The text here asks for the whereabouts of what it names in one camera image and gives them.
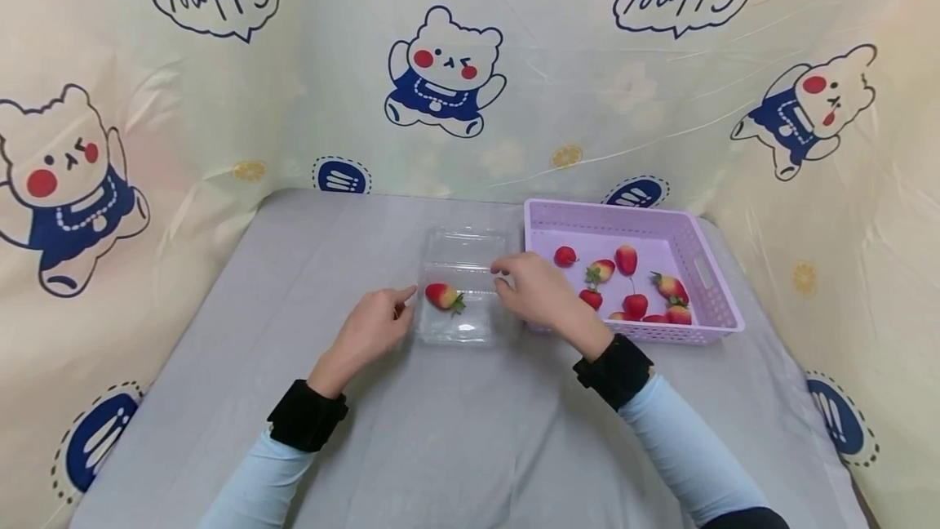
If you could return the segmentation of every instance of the blue circle pattern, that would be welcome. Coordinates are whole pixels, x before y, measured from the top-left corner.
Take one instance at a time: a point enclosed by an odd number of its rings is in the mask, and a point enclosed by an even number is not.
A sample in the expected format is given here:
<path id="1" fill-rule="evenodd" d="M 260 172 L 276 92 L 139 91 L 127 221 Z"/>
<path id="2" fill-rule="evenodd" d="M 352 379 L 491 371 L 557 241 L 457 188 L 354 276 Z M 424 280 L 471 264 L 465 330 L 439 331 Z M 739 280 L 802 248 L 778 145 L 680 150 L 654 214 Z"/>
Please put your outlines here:
<path id="1" fill-rule="evenodd" d="M 110 442 L 106 451 L 113 447 L 113 441 L 124 432 L 135 412 L 134 397 L 128 393 L 115 394 L 89 411 L 75 428 L 66 447 L 64 466 L 79 491 L 86 492 L 95 480 L 98 463 L 104 458 L 98 450 L 106 442 Z"/>
<path id="2" fill-rule="evenodd" d="M 363 168 L 338 158 L 324 159 L 315 178 L 317 188 L 326 193 L 363 194 L 370 187 L 369 176 Z"/>
<path id="3" fill-rule="evenodd" d="M 631 178 L 611 191 L 606 205 L 620 207 L 656 207 L 669 194 L 669 184 L 654 176 Z"/>
<path id="4" fill-rule="evenodd" d="M 807 380 L 806 386 L 816 398 L 827 401 L 822 416 L 836 450 L 847 456 L 858 454 L 865 445 L 865 429 L 855 410 L 841 393 L 821 380 Z"/>

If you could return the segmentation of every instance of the hand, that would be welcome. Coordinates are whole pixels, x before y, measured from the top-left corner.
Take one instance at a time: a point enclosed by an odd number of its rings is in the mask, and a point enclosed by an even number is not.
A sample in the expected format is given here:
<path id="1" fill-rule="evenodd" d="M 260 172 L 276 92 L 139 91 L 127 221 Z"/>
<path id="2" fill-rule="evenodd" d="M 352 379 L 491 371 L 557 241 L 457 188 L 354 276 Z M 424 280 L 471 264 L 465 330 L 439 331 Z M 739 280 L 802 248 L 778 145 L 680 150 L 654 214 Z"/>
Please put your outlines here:
<path id="1" fill-rule="evenodd" d="M 401 341 L 415 318 L 415 307 L 406 307 L 417 287 L 384 288 L 367 293 L 346 317 L 333 345 L 320 357 L 307 378 L 310 388 L 323 397 L 336 398 L 364 367 Z"/>
<path id="2" fill-rule="evenodd" d="M 587 358 L 599 358 L 614 335 L 604 321 L 579 299 L 561 270 L 534 251 L 496 260 L 493 274 L 512 275 L 513 288 L 496 278 L 496 292 L 503 305 L 529 323 L 551 327 Z"/>

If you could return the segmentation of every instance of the black wrist cuff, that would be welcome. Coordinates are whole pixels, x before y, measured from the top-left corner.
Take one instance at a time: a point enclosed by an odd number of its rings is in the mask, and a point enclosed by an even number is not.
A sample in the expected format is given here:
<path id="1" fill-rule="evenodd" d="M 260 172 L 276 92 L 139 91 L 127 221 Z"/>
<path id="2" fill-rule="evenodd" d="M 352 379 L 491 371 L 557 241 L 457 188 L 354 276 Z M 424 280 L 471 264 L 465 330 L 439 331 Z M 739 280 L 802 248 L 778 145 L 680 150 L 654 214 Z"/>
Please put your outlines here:
<path id="1" fill-rule="evenodd" d="M 652 364 L 629 339 L 614 336 L 597 360 L 589 362 L 582 358 L 574 364 L 574 372 L 583 387 L 594 388 L 614 411 L 619 411 L 643 390 L 650 380 Z"/>
<path id="2" fill-rule="evenodd" d="M 306 380 L 295 380 L 268 416 L 271 438 L 304 452 L 320 451 L 347 412 L 345 394 L 331 400 Z"/>

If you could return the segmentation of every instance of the bear's blue outfit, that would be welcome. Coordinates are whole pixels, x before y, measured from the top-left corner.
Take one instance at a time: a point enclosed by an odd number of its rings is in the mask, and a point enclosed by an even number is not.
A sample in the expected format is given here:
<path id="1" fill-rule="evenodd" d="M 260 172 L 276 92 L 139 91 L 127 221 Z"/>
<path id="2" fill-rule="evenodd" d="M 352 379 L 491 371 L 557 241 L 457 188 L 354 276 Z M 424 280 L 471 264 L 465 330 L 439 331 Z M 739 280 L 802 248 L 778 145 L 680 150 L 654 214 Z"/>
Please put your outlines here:
<path id="1" fill-rule="evenodd" d="M 747 114 L 750 119 L 771 132 L 780 145 L 790 150 L 790 163 L 794 166 L 802 165 L 813 145 L 820 141 L 820 138 L 804 127 L 803 122 L 796 116 L 796 110 L 799 107 L 796 89 L 791 88 L 777 95 L 765 97 L 760 107 Z M 783 126 L 789 126 L 792 133 L 782 134 L 780 127 Z"/>
<path id="2" fill-rule="evenodd" d="M 115 232 L 120 220 L 134 210 L 134 189 L 118 176 L 113 166 L 108 166 L 100 187 L 104 194 L 92 205 L 78 211 L 73 211 L 72 206 L 81 201 L 62 207 L 30 207 L 33 226 L 29 233 L 29 246 L 42 251 L 39 270 L 55 268 L 59 263 L 79 256 Z M 107 220 L 103 230 L 94 230 L 96 216 Z"/>
<path id="3" fill-rule="evenodd" d="M 477 107 L 477 92 L 475 88 L 470 91 L 456 91 L 453 96 L 442 95 L 439 91 L 428 88 L 428 80 L 421 78 L 412 67 L 400 77 L 394 79 L 395 91 L 391 97 L 413 110 L 432 115 L 438 119 L 458 119 L 459 121 L 472 121 L 480 116 L 480 107 Z M 431 103 L 438 102 L 440 110 L 432 110 Z"/>

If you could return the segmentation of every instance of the yellow flower pattern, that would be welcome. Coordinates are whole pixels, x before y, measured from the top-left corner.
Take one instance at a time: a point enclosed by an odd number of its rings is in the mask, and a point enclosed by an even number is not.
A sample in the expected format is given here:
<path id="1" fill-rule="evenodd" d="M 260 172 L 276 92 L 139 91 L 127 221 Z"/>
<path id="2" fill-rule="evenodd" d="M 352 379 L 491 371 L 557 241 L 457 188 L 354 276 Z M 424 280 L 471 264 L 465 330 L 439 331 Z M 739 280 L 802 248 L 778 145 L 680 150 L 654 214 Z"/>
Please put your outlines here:
<path id="1" fill-rule="evenodd" d="M 260 182 L 268 171 L 268 165 L 259 159 L 238 162 L 233 166 L 233 176 L 245 182 Z"/>
<path id="2" fill-rule="evenodd" d="M 816 292 L 816 267 L 809 262 L 799 261 L 793 267 L 793 288 L 809 298 Z"/>
<path id="3" fill-rule="evenodd" d="M 581 162 L 583 152 L 577 145 L 563 145 L 552 153 L 552 168 L 563 170 Z"/>

